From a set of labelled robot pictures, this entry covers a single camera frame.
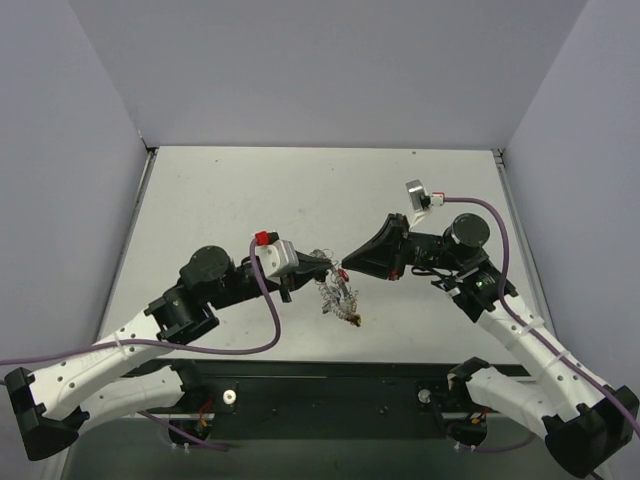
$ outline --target white wall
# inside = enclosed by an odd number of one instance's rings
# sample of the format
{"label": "white wall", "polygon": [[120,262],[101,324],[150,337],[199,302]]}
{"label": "white wall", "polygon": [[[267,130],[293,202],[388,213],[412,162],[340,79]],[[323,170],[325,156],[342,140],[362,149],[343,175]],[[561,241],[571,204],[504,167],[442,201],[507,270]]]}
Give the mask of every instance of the white wall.
{"label": "white wall", "polygon": [[[640,2],[590,0],[506,151],[561,340],[640,392]],[[614,462],[636,479],[640,442]]]}
{"label": "white wall", "polygon": [[[90,343],[146,152],[66,1],[3,2],[0,65],[5,359]],[[0,392],[0,478],[42,468],[27,461]]]}
{"label": "white wall", "polygon": [[149,145],[504,147],[585,0],[70,0]]}

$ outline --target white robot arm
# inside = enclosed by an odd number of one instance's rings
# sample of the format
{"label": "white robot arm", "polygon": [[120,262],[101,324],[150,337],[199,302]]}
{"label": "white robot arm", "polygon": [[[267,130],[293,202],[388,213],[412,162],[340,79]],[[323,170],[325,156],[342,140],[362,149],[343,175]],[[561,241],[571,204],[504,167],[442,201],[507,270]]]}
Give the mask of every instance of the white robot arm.
{"label": "white robot arm", "polygon": [[[179,402],[197,410],[208,397],[225,393],[211,391],[185,361],[149,375],[121,377],[215,328],[214,311],[275,290],[291,301],[291,291],[311,280],[324,281],[333,267],[329,259],[296,252],[276,233],[260,232],[254,243],[262,272],[248,258],[236,267],[222,248],[201,248],[180,269],[175,286],[116,332],[49,367],[10,372],[5,383],[29,459],[54,455],[80,434],[123,415]],[[273,343],[278,337],[277,330]]]}
{"label": "white robot arm", "polygon": [[[343,259],[343,268],[398,280],[405,267],[411,266],[414,275],[434,278],[432,285],[500,341],[542,392],[473,358],[450,373],[450,394],[458,403],[488,407],[525,426],[544,439],[565,470],[584,478],[629,443],[634,429],[640,429],[635,421],[638,398],[627,387],[614,390],[579,363],[545,328],[544,320],[525,305],[507,280],[506,228],[491,205],[477,199],[429,194],[419,181],[408,183],[407,192],[412,206],[409,218],[390,214],[372,240]],[[489,238],[489,226],[477,215],[458,216],[442,235],[410,231],[434,207],[446,203],[476,203],[493,214],[505,250],[502,272],[482,248]]]}

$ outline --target purple cable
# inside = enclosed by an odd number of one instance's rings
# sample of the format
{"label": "purple cable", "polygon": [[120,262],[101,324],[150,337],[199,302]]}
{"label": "purple cable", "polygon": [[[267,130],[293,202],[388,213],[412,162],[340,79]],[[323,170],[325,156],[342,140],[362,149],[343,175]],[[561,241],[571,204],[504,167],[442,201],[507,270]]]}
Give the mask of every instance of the purple cable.
{"label": "purple cable", "polygon": [[[498,297],[500,299],[500,303],[505,311],[521,326],[527,326],[527,322],[520,318],[520,316],[507,304],[507,301],[504,297],[504,289],[507,286],[507,272],[509,270],[509,236],[507,235],[507,227],[500,216],[500,213],[495,209],[493,205],[484,200],[480,200],[479,198],[467,198],[467,197],[445,197],[445,203],[473,203],[475,205],[480,205],[481,207],[489,210],[493,218],[495,218],[498,223],[498,228],[500,229],[500,236],[502,237],[502,274],[500,276],[500,283],[498,285]],[[609,390],[600,385],[591,375],[582,371],[579,367],[571,363],[566,357],[562,355],[556,347],[553,346],[546,338],[544,338],[539,332],[535,329],[529,330],[529,332],[547,349],[553,353],[554,355],[560,358],[560,361],[574,371],[577,375],[581,376],[589,385],[595,388],[598,392],[600,392],[604,397],[609,400],[614,407],[618,409],[618,411],[622,414],[622,416],[627,419],[627,421],[633,427],[633,430],[636,432],[636,435],[640,437],[640,424],[635,419],[633,414],[627,410],[622,403],[611,393]]]}
{"label": "purple cable", "polygon": [[[254,353],[266,352],[270,348],[273,348],[279,341],[282,336],[282,325],[280,324],[280,317],[278,316],[278,311],[276,310],[276,306],[269,295],[269,290],[267,289],[267,285],[264,281],[263,274],[260,270],[260,264],[258,263],[258,258],[256,257],[256,240],[253,239],[251,244],[249,245],[249,259],[251,261],[251,268],[253,269],[253,273],[256,277],[256,282],[258,283],[258,288],[260,288],[260,292],[267,302],[267,306],[269,307],[269,311],[271,312],[271,316],[273,318],[273,323],[275,326],[275,335],[273,339],[261,347],[248,348],[244,350],[218,350],[215,348],[204,348],[204,347],[190,347],[188,345],[180,345],[177,343],[170,342],[159,342],[157,340],[120,340],[120,345],[149,345],[153,347],[163,347],[167,349],[173,350],[182,350],[187,352],[196,352],[196,353],[205,353],[211,355],[251,355]],[[105,342],[98,345],[91,345],[85,348],[79,348],[75,350],[69,350],[63,353],[57,353],[53,355],[43,355],[40,357],[29,357],[29,358],[12,358],[9,360],[0,360],[0,367],[7,365],[27,365],[30,363],[43,363],[43,362],[51,362],[54,360],[60,360],[63,358],[68,358],[74,355],[82,355],[84,353],[95,352],[96,350],[104,350],[106,348],[119,347],[116,342]],[[0,385],[5,386],[5,382],[0,380]],[[153,420],[160,425],[163,425],[170,430],[182,435],[187,440],[191,440],[193,443],[200,445],[205,448],[210,448],[213,450],[218,450],[220,452],[226,452],[229,450],[229,445],[224,443],[209,443],[202,441],[192,435],[189,435],[186,432],[183,432],[177,427],[174,427],[169,422],[166,422],[158,417],[155,417],[147,412],[138,412],[143,417],[146,417],[150,420]]]}
{"label": "purple cable", "polygon": [[[455,438],[453,438],[451,436],[451,429],[453,428],[453,426],[455,425],[455,422],[450,423],[449,426],[447,427],[447,437],[449,437],[449,439],[458,442]],[[531,445],[531,443],[533,443],[533,441],[536,439],[536,434],[532,433],[530,434],[527,438],[525,438],[524,440],[518,442],[518,443],[514,443],[512,445],[507,445],[504,447],[476,447],[476,448],[471,448],[469,445],[465,445],[464,443],[460,443],[458,442],[458,444],[464,448],[465,450],[471,450],[473,453],[507,453],[507,452],[512,452],[514,450],[518,450],[519,448],[524,448],[527,445]]]}
{"label": "purple cable", "polygon": [[[269,311],[271,312],[271,316],[273,317],[275,334],[273,339],[269,343],[260,347],[248,348],[243,350],[219,350],[216,348],[195,347],[190,345],[180,345],[178,343],[160,342],[158,340],[145,339],[123,339],[120,340],[120,345],[147,345],[151,347],[163,347],[171,350],[181,350],[184,352],[204,353],[207,355],[252,355],[254,353],[266,352],[267,350],[273,348],[280,341],[280,337],[282,336],[282,325],[280,323],[278,311],[276,310],[276,306],[271,299],[269,290],[267,289],[267,285],[265,284],[263,275],[260,270],[260,264],[258,263],[258,258],[256,257],[255,239],[251,241],[251,245],[249,246],[249,259],[251,261],[251,268],[253,269],[254,275],[256,277],[256,282],[258,283],[258,287],[260,288],[260,292],[267,302],[267,306],[269,307]],[[28,365],[31,363],[52,362],[75,355],[82,355],[84,353],[95,352],[96,350],[104,350],[113,347],[118,347],[118,344],[116,342],[105,342],[52,355],[42,355],[40,357],[27,358],[10,358],[8,360],[0,360],[0,367],[4,367],[7,365]]]}
{"label": "purple cable", "polygon": [[173,425],[171,425],[171,423],[167,422],[166,420],[163,420],[162,418],[158,418],[154,415],[151,415],[150,413],[147,412],[138,412],[139,415],[142,415],[145,418],[148,418],[149,420],[159,423],[160,425],[162,425],[163,427],[168,428],[169,430],[172,430],[174,432],[176,432],[178,435],[183,436],[184,438],[186,438],[187,440],[195,443],[196,445],[200,445],[201,447],[204,448],[210,448],[211,450],[217,450],[218,452],[228,452],[229,451],[229,445],[227,445],[226,443],[211,443],[211,442],[205,442],[204,440],[200,440],[199,438],[194,437],[193,435],[188,434],[187,432],[184,432],[182,430],[180,430],[178,427],[175,427]]}

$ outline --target purple wire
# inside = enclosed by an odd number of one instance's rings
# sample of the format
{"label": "purple wire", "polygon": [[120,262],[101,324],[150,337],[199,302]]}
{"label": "purple wire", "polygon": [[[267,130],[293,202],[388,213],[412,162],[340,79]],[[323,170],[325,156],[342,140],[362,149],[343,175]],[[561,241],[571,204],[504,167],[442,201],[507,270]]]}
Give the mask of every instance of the purple wire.
{"label": "purple wire", "polygon": [[[258,258],[256,256],[255,249],[256,249],[256,240],[253,239],[251,241],[251,245],[249,246],[249,259],[251,261],[251,268],[254,271],[256,282],[258,283],[260,292],[262,293],[262,296],[267,302],[267,306],[269,307],[269,311],[271,312],[271,316],[273,317],[273,323],[275,326],[275,334],[273,336],[273,339],[269,343],[262,345],[260,347],[247,348],[242,350],[219,350],[216,348],[195,347],[191,345],[180,345],[178,343],[160,342],[158,340],[145,340],[145,339],[122,339],[120,340],[120,345],[147,345],[151,347],[162,347],[162,348],[171,349],[171,350],[203,353],[207,355],[252,355],[255,353],[266,352],[267,350],[273,348],[280,341],[280,337],[282,336],[282,325],[280,323],[280,317],[278,316],[278,311],[276,310],[276,306],[273,303],[273,300],[271,299],[269,290],[267,289],[267,285],[261,273],[260,264],[258,263]],[[104,350],[104,349],[113,348],[113,347],[118,347],[118,344],[116,342],[105,342],[105,343],[99,343],[96,345],[91,345],[89,347],[68,350],[66,352],[56,353],[52,355],[42,355],[39,357],[27,357],[27,358],[10,358],[8,360],[0,360],[0,367],[4,367],[7,365],[28,365],[31,363],[52,362],[55,360],[61,360],[63,358],[82,355],[84,353],[95,352],[97,350]]]}
{"label": "purple wire", "polygon": [[[260,288],[260,292],[267,302],[267,306],[269,307],[269,311],[271,312],[271,317],[273,318],[273,323],[275,326],[275,335],[273,339],[261,347],[248,348],[243,350],[218,350],[215,348],[204,348],[204,347],[192,347],[189,345],[180,345],[177,343],[170,342],[159,342],[157,340],[144,340],[144,339],[131,339],[131,340],[120,340],[120,345],[148,345],[153,347],[163,347],[167,349],[173,350],[182,350],[187,352],[195,352],[195,353],[204,353],[210,355],[251,355],[254,353],[262,353],[266,352],[270,348],[273,348],[279,341],[282,336],[282,325],[280,323],[280,317],[278,316],[278,311],[276,310],[276,306],[271,299],[269,294],[269,290],[267,289],[267,285],[264,281],[263,274],[260,270],[260,264],[258,263],[258,258],[256,256],[256,240],[255,238],[251,241],[249,245],[249,259],[251,261],[251,268],[253,269],[254,275],[256,277],[256,282],[258,283],[258,288]],[[72,357],[75,355],[82,355],[84,353],[95,352],[96,350],[104,350],[106,348],[118,347],[119,345],[116,342],[105,342],[97,345],[91,345],[85,348],[79,348],[74,350],[69,350],[63,353],[57,353],[53,355],[42,355],[40,357],[28,357],[28,358],[12,358],[9,360],[0,360],[0,367],[7,365],[26,365],[30,363],[43,363],[43,362],[51,362],[54,360],[60,360],[63,358]],[[5,382],[0,380],[0,385],[6,386]],[[151,415],[147,412],[138,412],[143,417],[146,417],[150,420],[153,420],[160,425],[167,427],[170,430],[182,435],[187,440],[191,440],[193,443],[200,445],[205,448],[210,448],[213,450],[217,450],[220,452],[226,452],[229,450],[229,445],[225,443],[209,443],[203,440],[200,440],[193,435],[189,435],[186,432],[183,432],[177,427],[174,427],[169,422],[162,420],[154,415]]]}
{"label": "purple wire", "polygon": [[[458,442],[455,438],[453,438],[451,436],[451,429],[453,428],[453,426],[456,423],[450,423],[449,426],[447,427],[447,436],[455,441]],[[533,443],[533,441],[536,439],[536,434],[532,433],[530,434],[527,438],[525,438],[524,440],[518,442],[518,443],[514,443],[512,445],[506,445],[504,447],[475,447],[475,448],[471,448],[469,445],[465,445],[464,443],[460,443],[458,442],[458,444],[464,448],[465,450],[471,450],[473,451],[473,453],[507,453],[507,452],[512,452],[514,450],[518,450],[519,448],[524,448],[527,445],[531,445],[531,443]]]}
{"label": "purple wire", "polygon": [[[479,198],[468,198],[468,197],[445,197],[445,203],[473,203],[475,205],[480,205],[481,207],[489,210],[493,218],[495,218],[498,223],[498,228],[500,229],[500,236],[502,237],[502,274],[500,275],[500,283],[498,285],[498,297],[500,299],[500,303],[505,311],[521,326],[527,326],[527,322],[520,318],[520,316],[507,304],[507,301],[504,297],[504,289],[507,286],[507,272],[509,270],[509,236],[507,235],[507,227],[500,216],[500,213],[495,209],[493,205],[484,200],[480,200]],[[614,407],[618,409],[618,411],[622,414],[622,416],[631,424],[633,430],[636,432],[636,435],[640,437],[640,424],[635,419],[633,414],[627,410],[622,403],[611,393],[609,390],[600,385],[591,375],[582,371],[579,367],[574,365],[570,360],[566,357],[562,356],[562,353],[553,346],[551,342],[549,342],[546,338],[544,338],[539,332],[535,329],[529,330],[529,332],[547,349],[553,353],[554,355],[560,358],[560,361],[566,365],[569,369],[574,371],[577,375],[582,377],[589,385],[595,388],[598,392],[600,392],[604,397],[609,400]]]}
{"label": "purple wire", "polygon": [[162,425],[163,427],[168,428],[169,430],[172,430],[174,432],[176,432],[178,435],[183,436],[184,438],[186,438],[187,440],[195,443],[196,445],[200,445],[201,447],[205,447],[205,448],[210,448],[211,450],[217,450],[218,452],[228,452],[229,451],[229,445],[227,445],[226,443],[211,443],[211,442],[205,442],[204,440],[200,440],[197,437],[194,437],[193,435],[188,434],[187,432],[180,430],[178,427],[171,425],[171,423],[167,422],[166,420],[162,419],[162,418],[158,418],[155,415],[151,415],[150,413],[147,412],[138,412],[139,415],[142,415],[145,418],[148,418],[149,420],[159,423],[160,425]]}

